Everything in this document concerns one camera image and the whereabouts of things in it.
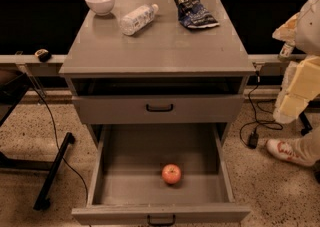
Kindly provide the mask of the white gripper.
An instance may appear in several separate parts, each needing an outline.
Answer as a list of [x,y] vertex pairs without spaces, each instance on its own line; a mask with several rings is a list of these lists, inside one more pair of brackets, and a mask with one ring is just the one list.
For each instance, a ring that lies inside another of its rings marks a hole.
[[[272,34],[276,40],[295,44],[298,14],[294,14]],[[300,63],[291,61],[284,73],[281,90],[275,102],[273,118],[288,124],[305,110],[309,102],[320,95],[320,58],[308,56]]]

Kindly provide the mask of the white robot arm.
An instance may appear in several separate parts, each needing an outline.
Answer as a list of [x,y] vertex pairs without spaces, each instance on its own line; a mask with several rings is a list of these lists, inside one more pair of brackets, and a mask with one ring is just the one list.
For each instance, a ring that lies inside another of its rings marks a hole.
[[272,37],[284,42],[281,61],[288,60],[294,48],[306,54],[300,63],[289,63],[275,103],[274,119],[286,124],[320,94],[320,0],[308,0]]

